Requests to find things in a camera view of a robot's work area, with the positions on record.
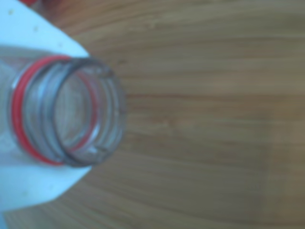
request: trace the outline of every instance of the red plastic ring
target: red plastic ring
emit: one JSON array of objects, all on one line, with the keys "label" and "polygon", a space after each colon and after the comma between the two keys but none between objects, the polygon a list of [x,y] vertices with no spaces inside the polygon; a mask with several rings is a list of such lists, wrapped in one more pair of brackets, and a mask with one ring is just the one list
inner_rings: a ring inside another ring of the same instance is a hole
[{"label": "red plastic ring", "polygon": [[23,119],[22,119],[22,105],[23,105],[23,98],[25,96],[25,90],[32,79],[34,74],[43,66],[57,60],[68,60],[70,59],[69,56],[65,55],[56,55],[56,56],[48,56],[36,61],[33,65],[31,65],[25,73],[21,76],[20,81],[18,82],[16,89],[12,95],[12,108],[11,108],[11,115],[12,115],[12,126],[15,131],[15,134],[18,138],[20,145],[34,158],[45,162],[50,165],[59,166],[62,163],[54,162],[49,160],[48,158],[44,157],[40,154],[31,144],[29,141],[24,129],[23,129]]},{"label": "red plastic ring", "polygon": [[[62,165],[62,163],[54,162],[43,156],[41,153],[39,153],[31,144],[30,140],[28,139],[26,132],[23,128],[23,119],[22,119],[22,106],[23,106],[23,98],[25,96],[25,91],[27,88],[28,83],[34,76],[34,74],[41,69],[41,67],[58,60],[69,60],[69,56],[65,55],[56,55],[56,56],[48,56],[45,58],[42,58],[38,61],[36,61],[33,65],[31,65],[25,73],[21,76],[20,81],[18,82],[16,89],[14,90],[14,93],[12,95],[12,126],[15,131],[15,134],[19,140],[20,145],[34,158],[50,164],[54,166]],[[92,116],[91,116],[91,122],[90,127],[87,133],[84,135],[84,137],[78,142],[76,146],[74,146],[71,150],[77,150],[81,147],[83,147],[87,141],[89,140],[96,124],[98,123],[98,100],[96,98],[96,94],[94,93],[94,89],[92,88],[90,82],[85,78],[83,74],[79,75],[80,79],[83,81],[85,86],[87,87],[90,98],[92,101]]]}]

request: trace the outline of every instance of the bottle opening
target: bottle opening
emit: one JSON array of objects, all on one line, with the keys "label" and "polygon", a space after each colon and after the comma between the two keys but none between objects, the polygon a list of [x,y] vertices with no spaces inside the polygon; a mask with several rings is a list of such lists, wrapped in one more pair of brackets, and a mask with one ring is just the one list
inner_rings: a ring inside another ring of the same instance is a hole
[{"label": "bottle opening", "polygon": [[125,100],[106,65],[60,57],[27,80],[24,75],[13,93],[12,122],[27,152],[48,164],[82,167],[102,162],[116,149]]}]

